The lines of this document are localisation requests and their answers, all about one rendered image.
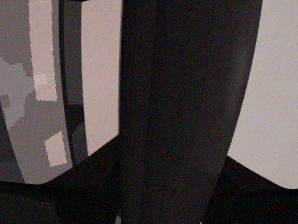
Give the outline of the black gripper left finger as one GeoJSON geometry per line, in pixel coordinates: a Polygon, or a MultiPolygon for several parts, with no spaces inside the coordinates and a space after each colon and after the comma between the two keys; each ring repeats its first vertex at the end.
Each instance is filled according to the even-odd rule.
{"type": "Polygon", "coordinates": [[[114,224],[120,202],[117,135],[48,183],[0,181],[0,224],[114,224]]]}

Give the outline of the dark grey mat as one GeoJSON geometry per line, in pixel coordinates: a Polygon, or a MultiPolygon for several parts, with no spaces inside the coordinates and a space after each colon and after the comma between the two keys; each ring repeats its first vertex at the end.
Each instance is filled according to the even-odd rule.
{"type": "MultiPolygon", "coordinates": [[[[117,135],[120,127],[120,75],[118,75],[118,100],[117,100],[117,135]]],[[[13,153],[11,139],[8,136],[7,125],[3,116],[3,108],[0,103],[0,181],[7,183],[25,184],[19,163],[17,163],[15,153],[13,153]]]]}

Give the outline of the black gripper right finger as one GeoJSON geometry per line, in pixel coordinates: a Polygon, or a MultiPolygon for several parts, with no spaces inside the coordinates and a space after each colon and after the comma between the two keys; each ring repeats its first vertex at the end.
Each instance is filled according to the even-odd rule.
{"type": "Polygon", "coordinates": [[[202,224],[298,224],[298,189],[273,181],[226,156],[202,224]]]}

